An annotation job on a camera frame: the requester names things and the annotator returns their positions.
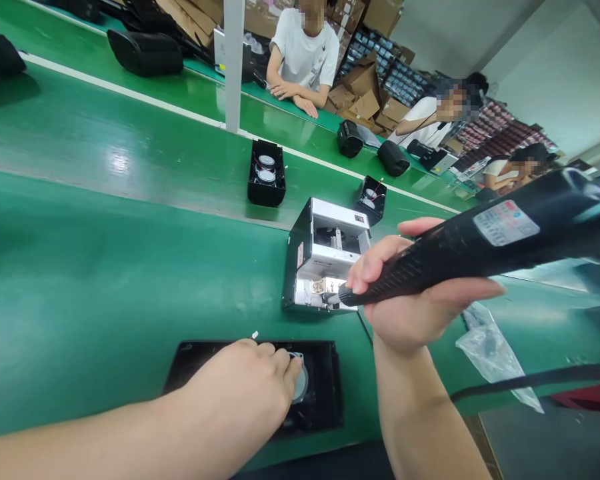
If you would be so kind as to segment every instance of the person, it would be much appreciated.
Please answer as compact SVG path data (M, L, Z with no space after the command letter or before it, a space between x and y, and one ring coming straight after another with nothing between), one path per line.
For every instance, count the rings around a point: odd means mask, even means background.
M441 222L420 218L398 230L415 236ZM398 235L380 240L351 268L347 285L363 293L411 244ZM472 302L502 294L490 279L452 279L364 306L381 430L398 480L490 479L427 344ZM282 424L300 369L300 359L270 343L240 340L156 400L0 437L0 479L228 479Z
M476 182L500 195L509 193L533 180L532 174L548 161L547 148L534 143L513 152L510 158L491 159L475 176Z
M278 100L292 99L318 118L333 85L340 42L325 18L326 0L299 0L298 6L280 14L269 44L267 82Z
M467 103L486 95L489 90L487 78L481 73L472 73L463 82L453 86L440 99L434 96L422 98L404 116L388 140L404 148L414 140L436 148L451 130L454 121L463 119Z

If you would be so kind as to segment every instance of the wall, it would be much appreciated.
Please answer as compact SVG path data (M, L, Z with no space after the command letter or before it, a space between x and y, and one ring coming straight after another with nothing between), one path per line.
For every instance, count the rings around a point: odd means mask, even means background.
M540 124L576 157L600 143L600 24L584 3L568 13L510 72L494 68L496 57L485 73L490 81L503 77L496 98L512 114Z
M415 52L414 68L472 72L537 0L405 0L391 39Z

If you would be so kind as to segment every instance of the finger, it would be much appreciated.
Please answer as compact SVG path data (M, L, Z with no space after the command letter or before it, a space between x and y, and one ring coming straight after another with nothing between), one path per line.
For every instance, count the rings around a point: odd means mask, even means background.
M486 278L446 280L422 292L417 300L418 316L444 329L475 301L504 295L506 289Z
M300 375L300 370L302 370L302 360L300 357L294 357L287 366L287 370L285 371L283 380L285 382L285 388L287 389L287 393L289 394L289 398L293 398L293 394L295 393L295 382L298 380L298 375Z
M354 273L358 274L354 282L370 283L378 280L384 262L396 253L408 248L413 242L397 235L389 235L376 243L362 256L362 266Z
M416 235L422 235L427 230L437 227L442 222L444 222L444 220L434 217L420 217L415 220L408 220L398 224L398 231L402 233L402 235L414 237Z
M289 366L289 352L284 349L276 350L271 357L271 360L275 364L275 371L280 375L284 375Z
M246 345L248 347L257 347L258 344L255 342L255 340L252 339L241 339L238 340L236 343L240 343L242 345Z
M275 347L271 343L261 343L258 345L258 352L264 357L270 357L275 353Z

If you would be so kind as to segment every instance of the wire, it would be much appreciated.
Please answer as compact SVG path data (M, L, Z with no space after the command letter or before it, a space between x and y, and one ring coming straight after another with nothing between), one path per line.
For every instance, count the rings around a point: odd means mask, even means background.
M364 318L362 318L362 315L360 315L360 310L356 311L356 313L358 314L360 323L362 323L362 326L365 329L365 333L367 334L367 338L369 339L370 344L373 345L373 337L371 336L371 332L369 332L369 329L367 328L367 324L365 323Z

